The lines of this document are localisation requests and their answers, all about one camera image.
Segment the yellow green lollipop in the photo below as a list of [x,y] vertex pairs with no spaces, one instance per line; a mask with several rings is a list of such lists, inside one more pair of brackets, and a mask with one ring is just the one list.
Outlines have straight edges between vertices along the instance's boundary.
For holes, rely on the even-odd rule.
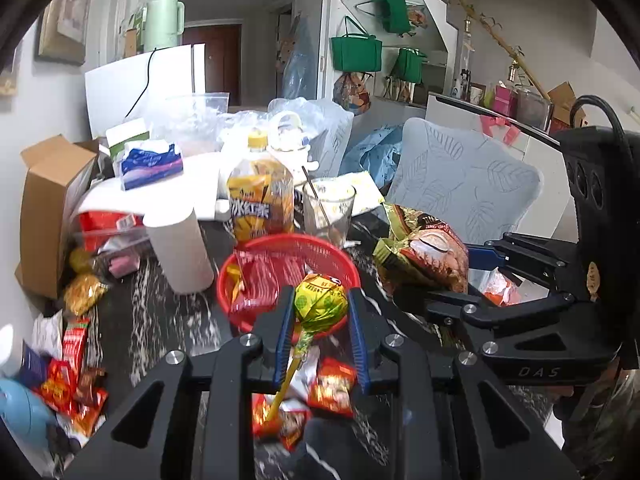
[[266,417],[267,422],[271,422],[277,417],[288,386],[300,363],[306,358],[314,337],[341,322],[347,309],[346,292],[342,282],[337,278],[322,274],[308,274],[296,287],[294,310],[299,322],[299,337],[282,386],[270,405]]

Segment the red orange candy packet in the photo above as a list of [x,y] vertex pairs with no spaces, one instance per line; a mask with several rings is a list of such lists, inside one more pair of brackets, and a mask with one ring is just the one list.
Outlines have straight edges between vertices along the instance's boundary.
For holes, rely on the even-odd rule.
[[351,366],[333,358],[323,359],[308,392],[307,404],[311,408],[334,415],[352,418],[350,393],[357,382],[357,373]]

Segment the gold red snack bag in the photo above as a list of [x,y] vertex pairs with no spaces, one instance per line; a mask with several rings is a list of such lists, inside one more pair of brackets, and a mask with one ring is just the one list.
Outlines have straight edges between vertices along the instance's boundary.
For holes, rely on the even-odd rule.
[[386,288],[392,292],[401,284],[421,283],[466,294],[469,249],[450,226],[420,210],[383,207],[390,230],[376,243],[373,260]]

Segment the large red snack packet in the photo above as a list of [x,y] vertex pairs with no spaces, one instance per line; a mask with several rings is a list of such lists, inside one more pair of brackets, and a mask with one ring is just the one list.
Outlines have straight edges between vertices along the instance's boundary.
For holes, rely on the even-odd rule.
[[297,286],[307,274],[303,258],[272,250],[237,250],[230,313],[258,315],[277,303],[280,289]]

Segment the clear drinking glass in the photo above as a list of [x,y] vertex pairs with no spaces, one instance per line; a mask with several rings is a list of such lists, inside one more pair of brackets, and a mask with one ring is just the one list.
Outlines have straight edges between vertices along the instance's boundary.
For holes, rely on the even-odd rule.
[[342,248],[354,209],[355,188],[338,179],[316,179],[307,182],[302,193],[305,232]]

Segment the white paper towel roll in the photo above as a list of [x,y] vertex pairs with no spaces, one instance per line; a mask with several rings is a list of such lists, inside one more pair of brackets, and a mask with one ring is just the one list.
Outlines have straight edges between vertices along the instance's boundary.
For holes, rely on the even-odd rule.
[[215,274],[194,208],[188,204],[150,210],[143,225],[170,288],[178,295],[202,292]]

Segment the white foam board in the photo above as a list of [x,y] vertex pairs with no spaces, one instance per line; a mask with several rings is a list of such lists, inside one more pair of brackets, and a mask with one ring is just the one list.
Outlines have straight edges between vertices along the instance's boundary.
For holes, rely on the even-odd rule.
[[144,216],[156,206],[187,204],[196,218],[226,221],[229,201],[219,194],[219,153],[183,159],[183,172],[161,181],[125,191],[119,178],[105,179],[82,196],[72,217],[87,211],[124,212]]

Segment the green tote bag lower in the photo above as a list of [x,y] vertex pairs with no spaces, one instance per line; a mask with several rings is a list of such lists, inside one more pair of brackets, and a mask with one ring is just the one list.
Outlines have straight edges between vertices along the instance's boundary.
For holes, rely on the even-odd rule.
[[392,76],[410,84],[420,84],[425,61],[426,55],[420,50],[400,48],[392,69]]

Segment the green tote bag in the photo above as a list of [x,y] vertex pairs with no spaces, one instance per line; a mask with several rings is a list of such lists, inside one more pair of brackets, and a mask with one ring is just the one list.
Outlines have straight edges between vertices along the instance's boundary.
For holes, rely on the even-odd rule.
[[349,16],[345,33],[331,38],[332,65],[343,73],[377,73],[382,70],[383,43]]
[[368,0],[356,4],[355,8],[368,4],[373,6],[373,11],[363,10],[363,13],[377,18],[389,34],[404,36],[412,32],[406,0]]
[[392,69],[392,76],[410,84],[420,84],[425,61],[426,55],[420,50],[400,48]]

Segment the red packaged box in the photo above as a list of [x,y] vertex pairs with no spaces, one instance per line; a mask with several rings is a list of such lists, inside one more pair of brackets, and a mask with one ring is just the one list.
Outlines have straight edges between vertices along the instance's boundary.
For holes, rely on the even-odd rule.
[[87,252],[98,252],[112,237],[141,234],[142,214],[130,212],[87,210],[76,214],[75,233],[78,244]]

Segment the blue tissue pack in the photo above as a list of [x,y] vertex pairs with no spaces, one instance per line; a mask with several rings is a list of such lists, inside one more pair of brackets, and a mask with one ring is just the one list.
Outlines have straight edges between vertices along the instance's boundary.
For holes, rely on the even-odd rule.
[[120,163],[120,180],[125,191],[156,183],[183,172],[183,160],[170,144],[164,152],[132,148]]

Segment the light blue round gadget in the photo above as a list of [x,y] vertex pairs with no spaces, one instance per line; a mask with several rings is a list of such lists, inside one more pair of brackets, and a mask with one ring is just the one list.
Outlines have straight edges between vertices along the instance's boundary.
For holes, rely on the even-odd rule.
[[1,418],[33,450],[48,448],[47,428],[56,426],[55,414],[32,390],[13,379],[1,378]]

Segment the white refrigerator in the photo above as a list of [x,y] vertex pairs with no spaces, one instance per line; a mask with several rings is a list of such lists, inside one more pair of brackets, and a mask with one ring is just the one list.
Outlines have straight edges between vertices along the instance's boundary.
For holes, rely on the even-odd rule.
[[186,44],[123,58],[85,73],[91,135],[205,91],[205,46]]

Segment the mint green kettle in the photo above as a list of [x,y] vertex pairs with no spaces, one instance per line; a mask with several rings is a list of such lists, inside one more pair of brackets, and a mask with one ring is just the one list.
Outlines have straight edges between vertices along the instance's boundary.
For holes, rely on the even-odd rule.
[[184,4],[180,0],[151,0],[143,7],[144,52],[178,47],[184,31]]

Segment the gold framed picture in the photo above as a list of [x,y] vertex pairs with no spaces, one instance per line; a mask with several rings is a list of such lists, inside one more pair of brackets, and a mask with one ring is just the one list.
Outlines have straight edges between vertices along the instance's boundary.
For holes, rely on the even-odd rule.
[[91,0],[52,0],[39,19],[35,58],[84,64],[90,4]]

